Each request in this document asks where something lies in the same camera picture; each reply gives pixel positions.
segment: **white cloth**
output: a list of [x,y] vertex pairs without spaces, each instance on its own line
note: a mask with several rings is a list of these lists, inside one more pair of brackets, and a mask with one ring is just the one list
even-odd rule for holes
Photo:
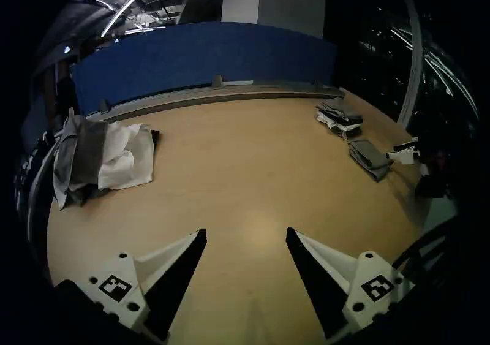
[[123,189],[153,178],[153,141],[145,124],[109,124],[104,141],[99,189]]

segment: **pile of clothes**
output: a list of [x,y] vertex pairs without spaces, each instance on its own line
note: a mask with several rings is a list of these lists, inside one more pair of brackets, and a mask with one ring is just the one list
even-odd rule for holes
[[346,104],[342,97],[325,100],[317,106],[317,120],[325,123],[331,131],[347,141],[349,156],[376,182],[385,177],[393,160],[378,151],[368,140],[348,141],[348,138],[361,134],[364,119]]
[[53,169],[59,209],[70,200],[81,205],[109,189],[149,183],[158,136],[145,124],[93,122],[71,108]]
[[328,99],[317,109],[317,120],[325,123],[337,135],[353,137],[360,133],[363,116],[351,109],[343,98]]

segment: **folded gray towel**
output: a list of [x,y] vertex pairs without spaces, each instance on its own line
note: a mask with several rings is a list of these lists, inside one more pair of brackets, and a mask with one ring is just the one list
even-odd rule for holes
[[345,100],[341,97],[336,97],[335,99],[328,99],[323,101],[318,108],[323,110],[325,113],[328,113],[335,118],[342,118],[343,120],[361,120],[363,116],[354,109],[352,109],[348,104],[345,103]]
[[389,171],[393,160],[379,152],[368,140],[348,142],[349,155],[376,181],[380,181]]

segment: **crumpled fabric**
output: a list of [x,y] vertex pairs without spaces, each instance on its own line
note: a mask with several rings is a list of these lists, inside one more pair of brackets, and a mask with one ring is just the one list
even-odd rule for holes
[[61,210],[68,195],[87,184],[97,184],[108,124],[75,115],[73,108],[63,127],[53,169],[53,187]]
[[55,156],[53,187],[61,210],[71,200],[108,189],[149,183],[153,178],[152,133],[145,124],[129,127],[92,122],[70,109]]
[[123,189],[153,178],[153,140],[145,124],[109,124],[104,142],[99,189]]

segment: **folded cloth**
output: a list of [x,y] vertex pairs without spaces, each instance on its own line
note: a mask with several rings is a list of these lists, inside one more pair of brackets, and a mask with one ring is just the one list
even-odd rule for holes
[[355,137],[356,135],[359,135],[361,133],[361,124],[343,126],[337,123],[335,120],[323,114],[320,110],[317,113],[317,121],[321,123],[325,123],[332,132],[334,132],[340,137],[343,136],[346,136],[347,138]]
[[349,156],[375,180],[380,181],[389,171],[393,160],[387,159],[368,140],[349,141]]
[[343,126],[361,124],[363,122],[363,116],[354,111],[341,97],[325,100],[317,108],[325,116],[334,119]]

